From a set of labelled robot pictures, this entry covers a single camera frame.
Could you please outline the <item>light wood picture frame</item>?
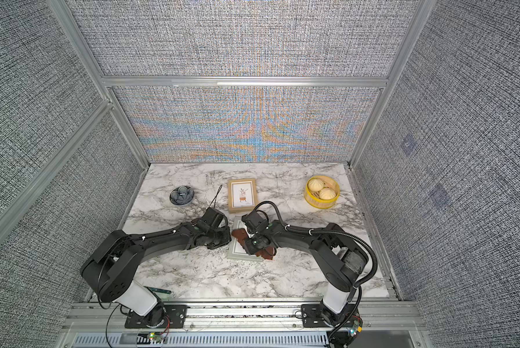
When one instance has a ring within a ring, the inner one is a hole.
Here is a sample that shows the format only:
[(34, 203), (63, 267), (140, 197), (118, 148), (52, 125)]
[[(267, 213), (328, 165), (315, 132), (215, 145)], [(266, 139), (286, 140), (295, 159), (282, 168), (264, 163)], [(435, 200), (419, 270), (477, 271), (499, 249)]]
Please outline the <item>light wood picture frame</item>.
[(235, 179), (228, 182), (228, 210), (230, 213), (251, 211), (258, 203), (254, 178)]

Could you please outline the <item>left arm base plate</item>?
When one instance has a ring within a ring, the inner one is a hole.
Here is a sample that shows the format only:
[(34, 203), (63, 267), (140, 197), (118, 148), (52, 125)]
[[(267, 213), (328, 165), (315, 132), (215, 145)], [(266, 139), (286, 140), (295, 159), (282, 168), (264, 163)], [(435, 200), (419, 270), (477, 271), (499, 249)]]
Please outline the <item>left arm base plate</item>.
[(182, 329), (187, 316), (184, 304), (167, 305), (158, 303), (146, 316), (130, 310), (125, 321), (125, 329)]

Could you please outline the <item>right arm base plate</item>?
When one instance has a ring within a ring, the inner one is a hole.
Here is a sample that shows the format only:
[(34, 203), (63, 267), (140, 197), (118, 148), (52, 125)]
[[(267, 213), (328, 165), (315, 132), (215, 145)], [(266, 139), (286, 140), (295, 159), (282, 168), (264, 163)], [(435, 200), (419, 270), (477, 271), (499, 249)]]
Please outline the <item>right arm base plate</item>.
[(302, 304), (300, 307), (300, 318), (303, 327), (312, 328), (329, 328), (330, 325), (322, 316), (323, 306), (321, 304)]

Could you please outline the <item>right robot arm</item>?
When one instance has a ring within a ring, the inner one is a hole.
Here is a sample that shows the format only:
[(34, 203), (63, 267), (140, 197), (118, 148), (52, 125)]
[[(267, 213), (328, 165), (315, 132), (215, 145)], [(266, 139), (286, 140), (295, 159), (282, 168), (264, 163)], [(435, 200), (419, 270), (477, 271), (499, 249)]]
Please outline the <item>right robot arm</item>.
[(351, 300), (354, 295), (361, 295), (361, 286), (374, 277), (378, 268), (374, 250), (363, 239), (344, 232), (334, 223), (307, 229), (275, 220), (262, 223), (252, 235), (235, 230), (233, 236), (247, 254), (266, 259), (273, 258), (281, 248), (309, 253), (328, 282), (316, 314), (328, 326), (349, 321), (358, 308)]

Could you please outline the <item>grey green picture frame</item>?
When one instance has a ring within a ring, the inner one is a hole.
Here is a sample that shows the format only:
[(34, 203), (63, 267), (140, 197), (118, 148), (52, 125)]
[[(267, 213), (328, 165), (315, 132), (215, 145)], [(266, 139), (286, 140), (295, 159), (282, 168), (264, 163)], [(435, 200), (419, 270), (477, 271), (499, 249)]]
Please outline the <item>grey green picture frame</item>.
[[(237, 216), (233, 220), (232, 224), (232, 230), (237, 229), (245, 229), (247, 230), (245, 223), (242, 222), (241, 217)], [(262, 262), (264, 259), (255, 256), (255, 255), (249, 255), (246, 253), (244, 248), (241, 246), (241, 244), (238, 242), (237, 238), (232, 236), (232, 241), (229, 243), (229, 251), (227, 254), (227, 257), (232, 260), (241, 260), (241, 261), (251, 261), (251, 262)]]

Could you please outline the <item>brown microfibre cloth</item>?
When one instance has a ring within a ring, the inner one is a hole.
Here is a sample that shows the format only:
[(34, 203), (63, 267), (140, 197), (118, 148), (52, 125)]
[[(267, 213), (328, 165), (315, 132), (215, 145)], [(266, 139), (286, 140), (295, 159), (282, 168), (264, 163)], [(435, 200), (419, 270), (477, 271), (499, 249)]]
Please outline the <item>brown microfibre cloth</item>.
[(266, 249), (262, 249), (256, 252), (248, 252), (246, 247), (246, 241), (249, 238), (248, 232), (245, 229), (235, 229), (232, 232), (232, 237), (236, 240), (235, 249), (237, 253), (245, 255), (247, 258), (251, 258), (254, 260), (273, 260), (274, 256), (277, 254), (277, 251), (274, 247), (269, 246)]

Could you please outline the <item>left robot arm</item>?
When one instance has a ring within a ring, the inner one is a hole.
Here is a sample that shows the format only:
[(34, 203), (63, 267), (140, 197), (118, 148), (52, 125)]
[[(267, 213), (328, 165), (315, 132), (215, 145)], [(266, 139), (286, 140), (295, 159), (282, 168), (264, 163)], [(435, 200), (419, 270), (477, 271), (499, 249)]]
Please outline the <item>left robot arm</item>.
[(207, 227), (183, 223), (147, 234), (111, 232), (84, 262), (82, 278), (102, 302), (117, 302), (141, 317), (156, 311), (159, 300), (134, 280), (140, 264), (170, 252), (207, 247), (217, 249), (231, 242), (229, 226)]

